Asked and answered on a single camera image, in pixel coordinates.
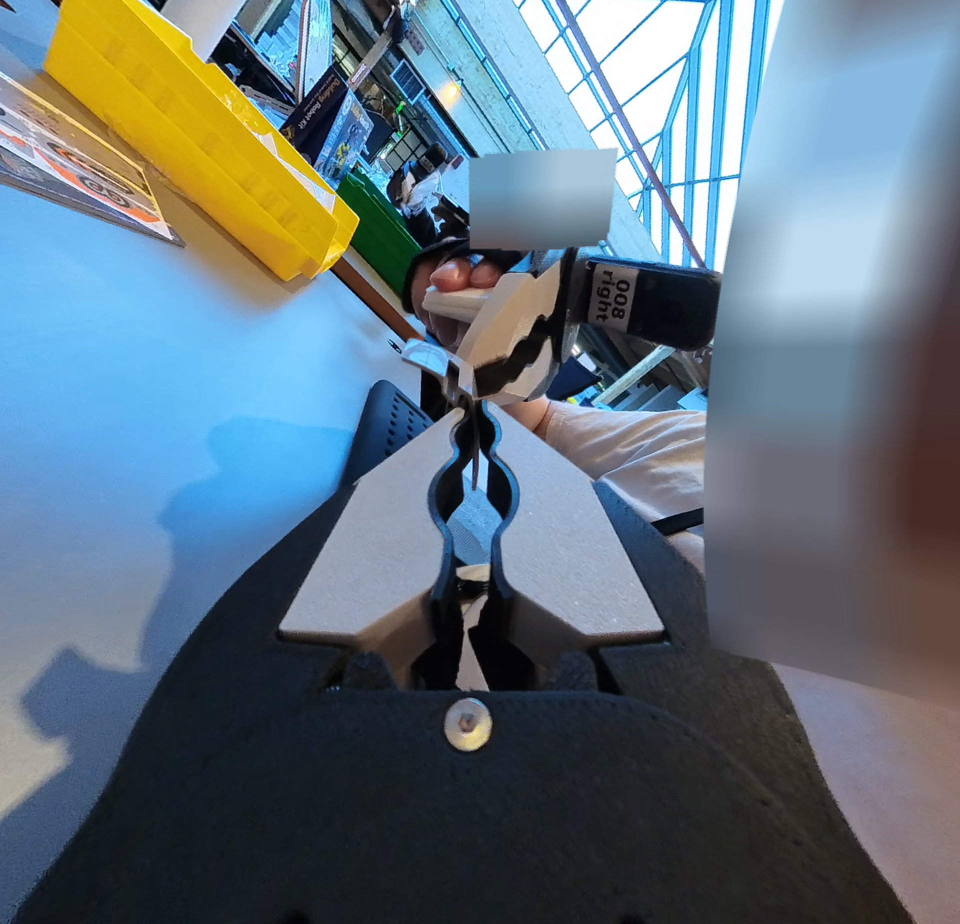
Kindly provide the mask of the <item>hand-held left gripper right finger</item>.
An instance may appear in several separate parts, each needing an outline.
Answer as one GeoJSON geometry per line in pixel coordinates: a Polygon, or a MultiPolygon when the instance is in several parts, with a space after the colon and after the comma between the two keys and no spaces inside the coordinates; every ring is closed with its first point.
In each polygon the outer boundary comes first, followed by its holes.
{"type": "Polygon", "coordinates": [[[665,626],[591,478],[503,410],[478,414],[491,541],[478,662],[492,690],[534,690],[569,652],[660,644],[665,626]]]}

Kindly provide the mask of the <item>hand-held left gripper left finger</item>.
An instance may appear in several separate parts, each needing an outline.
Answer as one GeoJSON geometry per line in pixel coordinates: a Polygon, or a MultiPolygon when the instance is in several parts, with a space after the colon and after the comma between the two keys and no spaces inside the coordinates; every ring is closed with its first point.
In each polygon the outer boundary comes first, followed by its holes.
{"type": "Polygon", "coordinates": [[[464,630],[448,520],[470,443],[456,407],[358,480],[282,618],[283,638],[375,652],[400,677],[455,687],[464,630]]]}

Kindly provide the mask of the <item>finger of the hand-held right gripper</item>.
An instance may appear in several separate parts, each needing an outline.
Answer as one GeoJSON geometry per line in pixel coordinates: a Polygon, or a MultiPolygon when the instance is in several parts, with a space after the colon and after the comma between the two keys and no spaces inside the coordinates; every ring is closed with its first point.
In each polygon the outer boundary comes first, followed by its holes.
{"type": "Polygon", "coordinates": [[[552,316],[561,270],[549,268],[535,277],[506,273],[490,289],[454,294],[454,317],[470,321],[458,357],[473,370],[475,388],[540,388],[553,378],[550,338],[534,333],[539,319],[552,316]]]}
{"type": "Polygon", "coordinates": [[[505,329],[475,329],[474,397],[506,405],[543,394],[560,366],[553,343],[544,329],[520,337],[505,329]]]}

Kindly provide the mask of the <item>grey curved panel piece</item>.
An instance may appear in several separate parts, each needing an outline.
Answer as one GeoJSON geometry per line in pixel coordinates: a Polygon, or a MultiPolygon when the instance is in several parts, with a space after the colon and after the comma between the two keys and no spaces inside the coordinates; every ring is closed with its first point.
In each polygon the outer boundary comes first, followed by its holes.
{"type": "Polygon", "coordinates": [[[471,488],[477,489],[481,445],[479,442],[479,397],[477,395],[474,366],[455,354],[424,340],[408,340],[402,351],[402,359],[419,368],[426,376],[438,383],[438,394],[444,404],[459,406],[469,418],[472,435],[471,488]]]}

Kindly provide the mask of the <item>person's right hand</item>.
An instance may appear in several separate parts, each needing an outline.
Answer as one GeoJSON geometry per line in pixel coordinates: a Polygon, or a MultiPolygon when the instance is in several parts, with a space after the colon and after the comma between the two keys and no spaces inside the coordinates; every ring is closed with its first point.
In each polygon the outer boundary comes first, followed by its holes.
{"type": "Polygon", "coordinates": [[[422,316],[428,286],[442,292],[493,287],[503,273],[529,256],[529,251],[486,249],[475,252],[465,237],[449,236],[422,248],[411,259],[403,282],[401,305],[422,316]]]}

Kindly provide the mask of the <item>black perforated chair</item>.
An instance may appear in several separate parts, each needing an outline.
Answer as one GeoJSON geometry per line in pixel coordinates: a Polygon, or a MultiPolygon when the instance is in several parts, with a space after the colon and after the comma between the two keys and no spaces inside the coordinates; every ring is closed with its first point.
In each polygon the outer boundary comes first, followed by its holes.
{"type": "Polygon", "coordinates": [[[376,382],[366,396],[340,486],[354,485],[432,424],[426,413],[393,383],[385,379],[376,382]]]}

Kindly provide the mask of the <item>green parts bin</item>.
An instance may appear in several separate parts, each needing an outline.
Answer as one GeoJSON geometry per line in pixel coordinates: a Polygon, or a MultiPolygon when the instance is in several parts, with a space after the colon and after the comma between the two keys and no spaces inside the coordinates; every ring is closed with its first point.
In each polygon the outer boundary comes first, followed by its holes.
{"type": "Polygon", "coordinates": [[[359,218],[351,245],[401,295],[411,260],[422,247],[394,205],[363,173],[344,176],[338,195],[359,218]]]}

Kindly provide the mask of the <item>clear plastic bag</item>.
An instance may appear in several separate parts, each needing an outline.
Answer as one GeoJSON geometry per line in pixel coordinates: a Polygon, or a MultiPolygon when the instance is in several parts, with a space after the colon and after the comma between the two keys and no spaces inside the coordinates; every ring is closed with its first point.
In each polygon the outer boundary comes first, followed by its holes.
{"type": "Polygon", "coordinates": [[[285,121],[284,113],[289,109],[282,105],[279,101],[276,101],[249,86],[242,86],[238,89],[236,88],[235,90],[237,90],[238,93],[243,94],[246,101],[250,103],[250,105],[255,108],[256,112],[263,116],[267,121],[266,132],[262,132],[260,125],[251,123],[251,121],[248,120],[249,115],[246,112],[240,112],[238,110],[239,105],[236,103],[236,96],[231,97],[227,101],[227,104],[230,106],[230,108],[234,111],[234,113],[240,115],[247,129],[287,170],[287,172],[289,172],[291,176],[301,186],[304,187],[305,190],[310,192],[329,213],[333,213],[334,203],[336,201],[335,193],[329,189],[324,189],[312,177],[307,177],[305,173],[300,172],[291,163],[286,161],[282,153],[278,150],[277,141],[275,140],[275,130],[277,129],[277,125],[283,125],[285,121]]]}

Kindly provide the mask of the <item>small robot kit box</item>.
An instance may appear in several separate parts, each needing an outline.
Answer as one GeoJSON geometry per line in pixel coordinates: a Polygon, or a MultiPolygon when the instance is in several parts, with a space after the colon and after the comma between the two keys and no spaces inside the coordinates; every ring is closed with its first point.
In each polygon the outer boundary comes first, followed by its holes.
{"type": "Polygon", "coordinates": [[[374,125],[336,66],[330,66],[280,133],[334,190],[351,172],[374,125]]]}

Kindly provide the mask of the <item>yellow parts bin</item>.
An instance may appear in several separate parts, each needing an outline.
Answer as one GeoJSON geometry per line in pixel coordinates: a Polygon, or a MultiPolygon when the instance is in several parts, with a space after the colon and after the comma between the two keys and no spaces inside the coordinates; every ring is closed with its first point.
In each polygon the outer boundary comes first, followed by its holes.
{"type": "MultiPolygon", "coordinates": [[[[47,73],[283,281],[329,270],[359,220],[329,213],[248,130],[267,121],[142,0],[62,0],[47,73]]],[[[283,157],[330,187],[278,131],[283,157]]]]}

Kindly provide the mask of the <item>white bottle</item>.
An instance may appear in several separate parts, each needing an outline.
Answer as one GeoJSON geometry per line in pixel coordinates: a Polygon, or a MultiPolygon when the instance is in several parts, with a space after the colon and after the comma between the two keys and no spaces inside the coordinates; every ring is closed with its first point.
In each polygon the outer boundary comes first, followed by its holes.
{"type": "Polygon", "coordinates": [[[186,33],[193,51],[206,63],[246,1],[167,0],[161,13],[186,33]]]}

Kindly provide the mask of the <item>robot sticker sheet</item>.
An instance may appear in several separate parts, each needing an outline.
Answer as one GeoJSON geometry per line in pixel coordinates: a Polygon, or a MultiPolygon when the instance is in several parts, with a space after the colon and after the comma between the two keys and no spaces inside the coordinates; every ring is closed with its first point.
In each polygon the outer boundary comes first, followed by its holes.
{"type": "Polygon", "coordinates": [[[136,162],[6,75],[1,76],[1,180],[185,246],[136,162]]]}

